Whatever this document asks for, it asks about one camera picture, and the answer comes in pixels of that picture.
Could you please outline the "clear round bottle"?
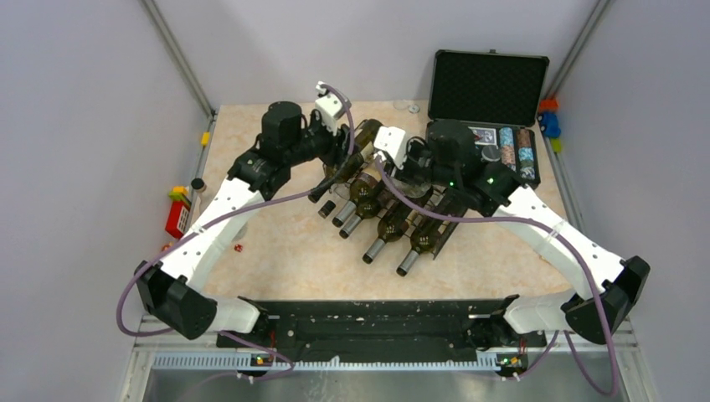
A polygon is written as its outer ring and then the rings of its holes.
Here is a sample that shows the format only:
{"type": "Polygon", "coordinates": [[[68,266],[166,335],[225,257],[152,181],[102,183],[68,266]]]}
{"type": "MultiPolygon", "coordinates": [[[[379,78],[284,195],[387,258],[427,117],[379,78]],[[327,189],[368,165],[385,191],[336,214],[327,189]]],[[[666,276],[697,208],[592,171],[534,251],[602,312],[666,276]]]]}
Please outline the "clear round bottle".
{"type": "Polygon", "coordinates": [[[194,178],[191,181],[190,186],[198,199],[201,201],[204,201],[205,199],[209,200],[209,187],[202,178],[194,178]]]}

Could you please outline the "green wine bottle back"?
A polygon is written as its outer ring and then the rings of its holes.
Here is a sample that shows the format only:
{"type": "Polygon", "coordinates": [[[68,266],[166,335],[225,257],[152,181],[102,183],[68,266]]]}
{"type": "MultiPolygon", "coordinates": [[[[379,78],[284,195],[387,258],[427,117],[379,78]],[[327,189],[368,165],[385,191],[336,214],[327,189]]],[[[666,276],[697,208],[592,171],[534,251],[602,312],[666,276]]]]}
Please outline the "green wine bottle back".
{"type": "Polygon", "coordinates": [[[396,269],[399,276],[407,276],[420,256],[434,253],[448,223],[431,217],[423,217],[417,223],[409,237],[410,250],[396,269]]]}

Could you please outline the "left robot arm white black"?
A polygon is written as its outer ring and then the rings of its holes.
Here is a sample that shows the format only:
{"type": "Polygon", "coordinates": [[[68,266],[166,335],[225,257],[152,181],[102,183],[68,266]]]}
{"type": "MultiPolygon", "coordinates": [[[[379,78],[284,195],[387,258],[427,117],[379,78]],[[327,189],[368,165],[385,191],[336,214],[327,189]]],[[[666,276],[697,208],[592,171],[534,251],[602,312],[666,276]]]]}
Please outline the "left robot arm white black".
{"type": "Polygon", "coordinates": [[[188,232],[156,260],[136,270],[136,287],[147,311],[188,340],[210,329],[230,329],[249,346],[262,344],[268,323],[246,301],[217,301],[202,289],[209,273],[258,209],[276,204],[275,194],[291,169],[320,158],[342,162],[354,146],[339,119],[349,102],[330,95],[316,100],[308,124],[290,101],[269,105],[255,144],[238,156],[208,207],[188,232]]]}

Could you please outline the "green wine bottle front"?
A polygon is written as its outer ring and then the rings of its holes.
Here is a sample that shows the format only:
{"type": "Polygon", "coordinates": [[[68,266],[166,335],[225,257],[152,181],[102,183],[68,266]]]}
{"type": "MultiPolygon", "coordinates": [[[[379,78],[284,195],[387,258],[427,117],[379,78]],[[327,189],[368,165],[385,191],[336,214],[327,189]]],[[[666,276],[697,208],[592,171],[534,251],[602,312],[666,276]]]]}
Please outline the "green wine bottle front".
{"type": "Polygon", "coordinates": [[[340,229],[340,237],[342,239],[347,239],[353,233],[353,231],[362,223],[363,220],[376,217],[381,209],[382,205],[377,200],[368,201],[362,205],[357,206],[353,216],[351,216],[340,229]]]}

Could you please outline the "clear tall glass bottle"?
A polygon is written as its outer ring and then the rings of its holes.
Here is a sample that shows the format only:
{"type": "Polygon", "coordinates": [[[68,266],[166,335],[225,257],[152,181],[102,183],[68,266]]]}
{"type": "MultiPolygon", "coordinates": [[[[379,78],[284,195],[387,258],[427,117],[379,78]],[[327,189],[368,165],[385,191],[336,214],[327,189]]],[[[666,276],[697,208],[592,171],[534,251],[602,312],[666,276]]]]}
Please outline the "clear tall glass bottle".
{"type": "Polygon", "coordinates": [[[394,179],[393,183],[404,196],[411,199],[422,198],[431,190],[431,185],[427,183],[409,184],[397,179],[394,179]]]}

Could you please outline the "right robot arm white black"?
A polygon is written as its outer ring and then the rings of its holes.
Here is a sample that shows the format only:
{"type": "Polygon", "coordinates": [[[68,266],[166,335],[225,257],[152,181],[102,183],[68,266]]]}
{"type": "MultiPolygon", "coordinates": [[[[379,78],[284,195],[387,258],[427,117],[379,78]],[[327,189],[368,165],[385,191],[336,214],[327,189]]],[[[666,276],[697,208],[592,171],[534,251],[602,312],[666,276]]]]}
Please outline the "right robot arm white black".
{"type": "Polygon", "coordinates": [[[543,296],[517,296],[491,322],[491,335],[513,345],[524,333],[574,332],[595,344],[610,342],[638,302],[649,264],[598,245],[555,213],[518,173],[484,157],[465,124],[431,123],[425,138],[384,126],[373,142],[386,185],[433,184],[453,191],[477,223],[497,223],[527,243],[571,285],[543,296]]]}

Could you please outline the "green wine bottle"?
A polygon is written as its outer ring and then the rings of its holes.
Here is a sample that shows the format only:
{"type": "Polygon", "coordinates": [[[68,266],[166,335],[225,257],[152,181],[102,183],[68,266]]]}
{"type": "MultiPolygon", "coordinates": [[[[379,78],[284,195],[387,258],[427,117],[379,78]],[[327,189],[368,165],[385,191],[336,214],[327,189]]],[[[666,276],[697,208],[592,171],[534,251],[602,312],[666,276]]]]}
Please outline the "green wine bottle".
{"type": "Polygon", "coordinates": [[[420,256],[434,253],[448,223],[431,217],[423,217],[417,223],[409,237],[410,250],[396,269],[399,276],[407,276],[420,256]]]}
{"type": "Polygon", "coordinates": [[[364,168],[349,187],[349,198],[342,209],[332,219],[340,228],[355,213],[358,206],[377,198],[384,188],[382,175],[375,167],[364,168]]]}
{"type": "Polygon", "coordinates": [[[377,200],[368,201],[362,205],[357,206],[353,216],[351,216],[340,229],[340,237],[342,239],[347,239],[353,233],[353,231],[362,223],[363,220],[376,217],[381,209],[382,205],[377,200]]]}
{"type": "Polygon", "coordinates": [[[386,244],[400,240],[409,229],[417,211],[402,201],[392,203],[377,226],[377,238],[363,254],[362,260],[371,264],[386,244]]]}

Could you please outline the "dark bottle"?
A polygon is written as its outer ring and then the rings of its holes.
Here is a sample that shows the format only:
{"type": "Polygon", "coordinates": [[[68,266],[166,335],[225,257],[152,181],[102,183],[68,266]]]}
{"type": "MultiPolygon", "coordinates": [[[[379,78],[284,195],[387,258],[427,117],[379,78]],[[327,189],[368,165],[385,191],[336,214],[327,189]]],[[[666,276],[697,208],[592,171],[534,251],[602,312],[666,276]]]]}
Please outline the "dark bottle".
{"type": "Polygon", "coordinates": [[[383,123],[376,119],[362,121],[356,127],[355,148],[342,167],[325,167],[325,177],[307,196],[316,203],[335,183],[345,183],[374,153],[373,141],[383,123]]]}

